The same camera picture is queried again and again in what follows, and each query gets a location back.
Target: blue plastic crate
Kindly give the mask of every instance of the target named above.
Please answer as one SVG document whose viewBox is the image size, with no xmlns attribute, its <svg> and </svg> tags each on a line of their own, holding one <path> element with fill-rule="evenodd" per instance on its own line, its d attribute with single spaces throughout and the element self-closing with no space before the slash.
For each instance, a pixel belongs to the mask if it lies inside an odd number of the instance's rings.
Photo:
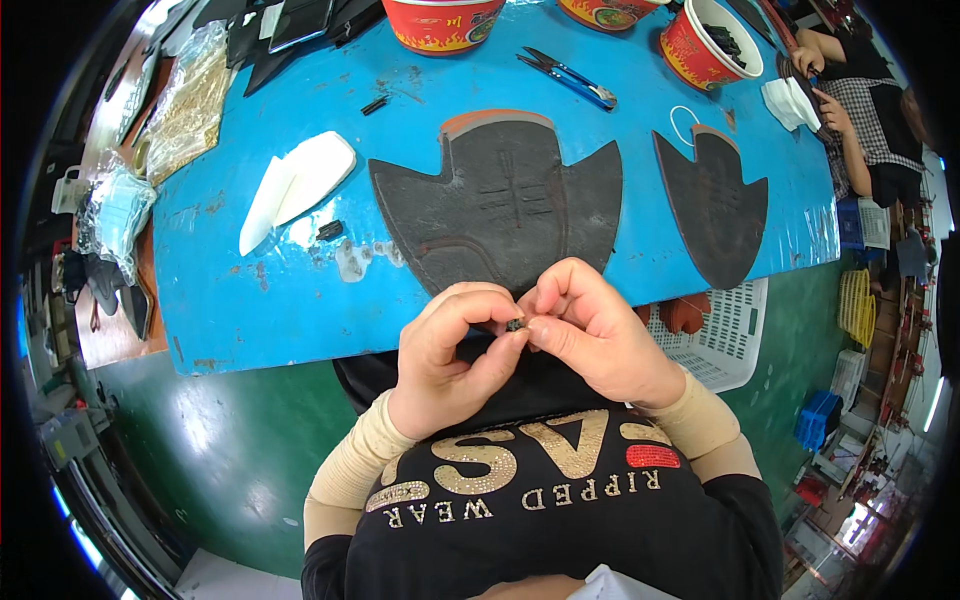
<svg viewBox="0 0 960 600">
<path fill-rule="evenodd" d="M 806 404 L 797 419 L 797 428 L 793 437 L 807 450 L 816 452 L 824 444 L 827 429 L 827 416 L 833 411 L 840 396 L 827 391 L 820 391 Z"/>
<path fill-rule="evenodd" d="M 856 199 L 841 200 L 837 203 L 837 226 L 840 227 L 840 248 L 864 249 L 860 205 Z"/>
</svg>

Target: face mask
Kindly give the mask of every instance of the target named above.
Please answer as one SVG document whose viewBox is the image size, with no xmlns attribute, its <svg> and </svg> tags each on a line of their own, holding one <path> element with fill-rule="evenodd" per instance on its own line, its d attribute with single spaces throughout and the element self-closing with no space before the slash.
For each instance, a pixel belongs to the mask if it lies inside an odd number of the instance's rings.
<svg viewBox="0 0 960 600">
<path fill-rule="evenodd" d="M 587 584 L 566 600 L 678 600 L 676 596 L 627 577 L 600 564 L 587 576 Z"/>
<path fill-rule="evenodd" d="M 820 129 L 820 120 L 817 118 L 817 113 L 797 80 L 792 77 L 785 80 L 774 79 L 772 82 L 764 84 L 760 93 L 763 94 L 763 102 L 767 105 L 767 108 L 789 132 L 794 131 L 803 123 L 806 123 L 813 132 Z"/>
</svg>

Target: plastic bag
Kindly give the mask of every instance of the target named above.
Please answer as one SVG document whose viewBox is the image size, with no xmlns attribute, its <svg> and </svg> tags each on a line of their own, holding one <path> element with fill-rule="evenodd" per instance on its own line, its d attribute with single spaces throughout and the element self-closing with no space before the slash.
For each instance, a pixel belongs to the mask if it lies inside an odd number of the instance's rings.
<svg viewBox="0 0 960 600">
<path fill-rule="evenodd" d="M 152 185 L 217 145 L 229 83 L 227 30 L 224 21 L 211 21 L 183 44 L 144 132 Z"/>
<path fill-rule="evenodd" d="M 154 188 L 116 156 L 77 213 L 77 250 L 117 263 L 127 284 L 135 285 L 136 236 L 147 225 L 154 202 Z"/>
</svg>

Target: thread snips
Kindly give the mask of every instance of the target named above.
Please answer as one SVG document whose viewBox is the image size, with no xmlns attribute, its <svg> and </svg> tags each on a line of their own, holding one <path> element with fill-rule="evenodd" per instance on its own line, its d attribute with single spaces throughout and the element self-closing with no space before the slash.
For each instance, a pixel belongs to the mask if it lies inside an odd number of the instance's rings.
<svg viewBox="0 0 960 600">
<path fill-rule="evenodd" d="M 523 60 L 538 71 L 546 73 L 561 85 L 572 89 L 603 110 L 613 110 L 613 107 L 616 106 L 616 96 L 602 85 L 595 84 L 562 62 L 551 59 L 539 50 L 529 46 L 523 46 L 523 49 L 533 55 L 535 60 L 521 54 L 516 55 L 518 59 Z"/>
</svg>

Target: checkered shirt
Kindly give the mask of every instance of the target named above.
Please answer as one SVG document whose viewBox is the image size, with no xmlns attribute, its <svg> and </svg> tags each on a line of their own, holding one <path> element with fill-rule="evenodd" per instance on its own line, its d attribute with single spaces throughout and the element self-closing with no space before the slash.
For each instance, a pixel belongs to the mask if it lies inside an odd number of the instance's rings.
<svg viewBox="0 0 960 600">
<path fill-rule="evenodd" d="M 883 135 L 883 127 L 876 114 L 874 97 L 870 88 L 875 85 L 896 85 L 893 79 L 867 79 L 863 77 L 848 77 L 839 80 L 817 82 L 817 87 L 830 96 L 836 98 L 844 108 L 853 123 L 856 139 L 863 148 L 864 159 L 868 166 L 884 162 L 893 162 L 909 167 L 918 173 L 924 171 L 924 166 L 916 160 L 906 156 L 895 155 L 887 146 L 887 138 Z M 840 133 L 828 132 L 832 143 L 827 144 L 827 160 L 830 165 L 830 175 L 833 177 L 833 193 L 839 200 L 846 198 L 850 193 L 850 177 L 847 174 L 847 165 L 843 160 L 843 140 Z"/>
</svg>

